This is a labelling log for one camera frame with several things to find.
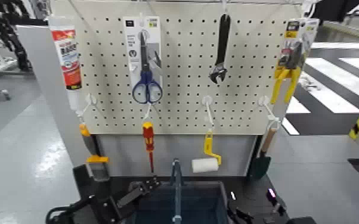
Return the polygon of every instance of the blue scissors handle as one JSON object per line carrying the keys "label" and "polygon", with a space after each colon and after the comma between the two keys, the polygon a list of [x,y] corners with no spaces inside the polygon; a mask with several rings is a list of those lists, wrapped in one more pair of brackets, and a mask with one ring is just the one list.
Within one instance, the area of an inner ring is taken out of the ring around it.
{"label": "blue scissors handle", "polygon": [[132,97],[140,104],[152,104],[163,97],[163,89],[153,79],[151,71],[141,71],[141,80],[133,88]]}

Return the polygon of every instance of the red screwdriver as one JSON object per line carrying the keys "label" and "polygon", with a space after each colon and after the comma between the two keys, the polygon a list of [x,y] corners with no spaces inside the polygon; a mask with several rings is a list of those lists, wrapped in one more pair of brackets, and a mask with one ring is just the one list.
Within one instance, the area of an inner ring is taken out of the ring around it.
{"label": "red screwdriver", "polygon": [[143,123],[143,138],[145,139],[146,151],[149,152],[150,170],[154,173],[153,166],[153,150],[154,150],[154,133],[153,124],[151,122]]}

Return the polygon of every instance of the black bin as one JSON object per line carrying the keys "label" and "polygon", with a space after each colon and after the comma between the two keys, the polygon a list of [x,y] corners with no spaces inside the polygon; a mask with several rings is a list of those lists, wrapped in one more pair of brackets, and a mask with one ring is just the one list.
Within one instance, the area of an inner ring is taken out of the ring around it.
{"label": "black bin", "polygon": [[[181,190],[183,224],[231,224],[227,217],[227,196],[222,182],[185,182]],[[125,224],[172,223],[175,216],[175,185],[162,182],[139,203],[136,213]]]}

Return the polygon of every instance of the pegboard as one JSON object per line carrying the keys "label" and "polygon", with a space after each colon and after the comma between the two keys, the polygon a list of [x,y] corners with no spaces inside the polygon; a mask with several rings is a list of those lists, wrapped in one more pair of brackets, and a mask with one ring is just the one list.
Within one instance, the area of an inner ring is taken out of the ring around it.
{"label": "pegboard", "polygon": [[275,64],[286,21],[299,17],[295,5],[228,4],[231,29],[224,82],[214,84],[209,71],[216,60],[220,3],[57,1],[57,15],[75,17],[85,92],[98,99],[85,113],[91,133],[140,134],[147,105],[132,99],[123,31],[124,16],[158,15],[162,27],[163,98],[152,106],[156,134],[205,134],[206,107],[213,98],[215,133],[260,135],[267,112],[257,105],[271,96]]}

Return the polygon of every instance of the caulk tube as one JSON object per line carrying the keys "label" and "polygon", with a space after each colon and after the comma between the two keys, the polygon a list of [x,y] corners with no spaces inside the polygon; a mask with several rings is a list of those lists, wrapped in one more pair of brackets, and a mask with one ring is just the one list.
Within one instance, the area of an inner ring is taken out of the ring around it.
{"label": "caulk tube", "polygon": [[66,84],[70,108],[80,113],[85,106],[82,93],[81,67],[75,40],[75,27],[72,18],[49,16],[49,28],[57,51],[64,82]]}

